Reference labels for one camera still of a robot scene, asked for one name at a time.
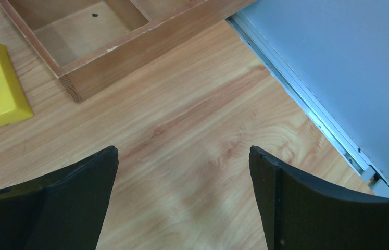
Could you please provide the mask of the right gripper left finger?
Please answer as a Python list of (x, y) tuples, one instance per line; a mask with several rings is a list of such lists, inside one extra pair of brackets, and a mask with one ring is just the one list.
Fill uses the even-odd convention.
[(0, 249), (96, 249), (118, 164), (109, 146), (0, 189)]

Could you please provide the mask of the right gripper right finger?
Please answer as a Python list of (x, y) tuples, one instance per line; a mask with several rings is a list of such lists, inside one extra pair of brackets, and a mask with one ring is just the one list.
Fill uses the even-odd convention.
[(249, 170), (268, 249), (389, 249), (389, 198), (330, 183), (258, 146)]

